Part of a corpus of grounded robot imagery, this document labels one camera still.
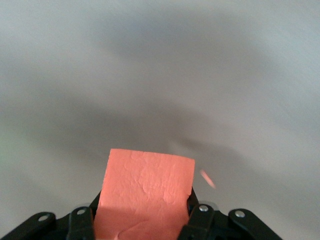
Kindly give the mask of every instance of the orange sponge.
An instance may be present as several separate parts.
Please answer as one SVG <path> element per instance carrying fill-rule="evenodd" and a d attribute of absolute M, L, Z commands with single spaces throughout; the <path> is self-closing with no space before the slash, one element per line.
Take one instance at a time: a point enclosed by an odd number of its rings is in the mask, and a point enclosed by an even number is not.
<path fill-rule="evenodd" d="M 125 149 L 110 151 L 94 219 L 98 240 L 176 240 L 188 222 L 195 161 Z"/>

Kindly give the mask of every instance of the reflective surface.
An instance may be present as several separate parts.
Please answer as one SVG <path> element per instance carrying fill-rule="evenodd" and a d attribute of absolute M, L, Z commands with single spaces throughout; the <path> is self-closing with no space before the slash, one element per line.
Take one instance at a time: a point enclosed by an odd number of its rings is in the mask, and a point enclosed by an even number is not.
<path fill-rule="evenodd" d="M 0 237 L 91 202 L 126 148 L 194 158 L 199 200 L 319 239 L 320 5 L 299 2 L 0 3 Z"/>

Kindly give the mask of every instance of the salmon-colored foam block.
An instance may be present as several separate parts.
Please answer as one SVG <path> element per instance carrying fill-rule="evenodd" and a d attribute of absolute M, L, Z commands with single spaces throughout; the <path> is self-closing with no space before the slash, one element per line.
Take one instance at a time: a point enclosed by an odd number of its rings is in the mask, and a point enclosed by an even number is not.
<path fill-rule="evenodd" d="M 94 219 L 98 240 L 176 240 L 188 222 L 195 161 L 112 149 Z"/>

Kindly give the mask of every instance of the small orange streak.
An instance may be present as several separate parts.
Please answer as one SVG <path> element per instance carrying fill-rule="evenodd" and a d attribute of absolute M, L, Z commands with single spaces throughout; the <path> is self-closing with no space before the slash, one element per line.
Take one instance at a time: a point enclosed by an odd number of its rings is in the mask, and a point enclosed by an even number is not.
<path fill-rule="evenodd" d="M 205 172 L 205 170 L 201 169 L 200 174 L 204 178 L 204 180 L 210 185 L 210 187 L 212 187 L 213 189 L 216 189 L 216 185 L 211 180 L 211 178 L 208 176 L 208 174 Z"/>

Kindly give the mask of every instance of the gray surface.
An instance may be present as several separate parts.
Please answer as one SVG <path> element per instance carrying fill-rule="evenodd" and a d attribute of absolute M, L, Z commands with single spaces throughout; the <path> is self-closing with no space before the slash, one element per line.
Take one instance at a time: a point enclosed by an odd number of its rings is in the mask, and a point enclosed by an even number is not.
<path fill-rule="evenodd" d="M 0 3 L 0 236 L 91 202 L 128 148 L 194 158 L 199 199 L 320 239 L 319 1 L 71 2 Z"/>

